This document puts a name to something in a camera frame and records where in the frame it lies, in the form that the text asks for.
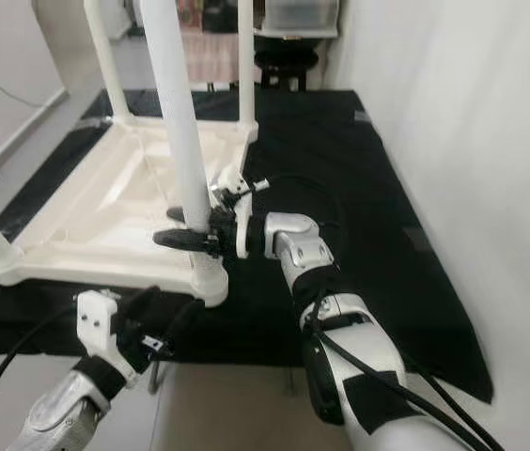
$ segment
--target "black cloth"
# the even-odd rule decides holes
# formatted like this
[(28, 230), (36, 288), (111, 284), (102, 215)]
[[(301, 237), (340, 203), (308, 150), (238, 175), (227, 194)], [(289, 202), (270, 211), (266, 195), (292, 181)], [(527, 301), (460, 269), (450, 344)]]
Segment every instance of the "black cloth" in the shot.
[[(127, 93), (132, 111), (159, 115), (152, 90)], [(238, 118), (238, 93), (194, 93), (200, 119)], [(492, 384), (475, 334), (439, 260), (413, 240), (421, 226), (388, 161), (382, 141), (354, 92), (257, 92), (258, 141), (245, 176), (298, 172), (320, 179), (348, 214), (343, 271), (397, 345), (433, 374), (485, 401)], [(86, 113), (110, 111), (102, 93)], [(70, 133), (0, 215), (13, 240), (66, 178), (105, 128)], [(256, 210), (300, 212), (335, 220), (329, 199), (289, 181), (259, 194)], [(336, 231), (324, 228), (334, 250)], [(300, 365), (300, 336), (279, 268), (267, 260), (230, 260), (229, 296), (207, 310), (176, 348), (177, 360), (198, 363)], [(87, 286), (29, 280), (0, 287), (0, 353), (33, 323)], [(168, 295), (174, 311), (188, 299)], [(26, 350), (78, 355), (74, 319), (63, 319)]]

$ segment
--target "white container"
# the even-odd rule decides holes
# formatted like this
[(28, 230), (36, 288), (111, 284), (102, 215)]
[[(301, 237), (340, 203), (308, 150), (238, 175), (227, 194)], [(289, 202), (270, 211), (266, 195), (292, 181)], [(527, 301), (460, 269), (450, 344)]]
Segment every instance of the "white container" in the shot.
[(338, 34), (339, 0), (265, 0), (260, 35), (333, 38)]

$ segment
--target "white wall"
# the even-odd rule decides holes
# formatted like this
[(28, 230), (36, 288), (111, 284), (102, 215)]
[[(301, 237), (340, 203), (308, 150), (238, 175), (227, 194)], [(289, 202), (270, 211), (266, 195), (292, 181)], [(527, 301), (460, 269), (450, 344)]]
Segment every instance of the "white wall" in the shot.
[[(37, 104), (48, 102), (62, 91), (28, 1), (0, 0), (0, 85)], [(0, 92), (0, 151), (39, 110)]]
[(479, 415), (530, 449), (530, 1), (351, 0), (331, 59), (479, 334), (496, 386)]

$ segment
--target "baseboard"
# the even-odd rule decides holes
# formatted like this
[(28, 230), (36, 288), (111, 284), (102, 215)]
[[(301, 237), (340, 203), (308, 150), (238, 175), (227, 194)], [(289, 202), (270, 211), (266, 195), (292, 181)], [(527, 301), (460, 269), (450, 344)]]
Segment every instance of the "baseboard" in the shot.
[(61, 87), (46, 101), (19, 129), (0, 147), (0, 167), (10, 158), (16, 149), (33, 133), (43, 119), (52, 113), (54, 108), (69, 96), (67, 89)]

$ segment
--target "stool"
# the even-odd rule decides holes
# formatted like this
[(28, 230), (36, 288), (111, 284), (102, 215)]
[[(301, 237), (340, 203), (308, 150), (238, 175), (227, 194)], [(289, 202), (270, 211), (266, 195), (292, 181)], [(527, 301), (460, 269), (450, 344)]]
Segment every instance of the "stool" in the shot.
[[(261, 87), (284, 87), (290, 90), (291, 78), (298, 78), (299, 91), (306, 91), (306, 73), (313, 69), (320, 58), (313, 50), (297, 50), (292, 52), (258, 52), (255, 63), (261, 69)], [(272, 77), (277, 77), (277, 86), (272, 86)]]

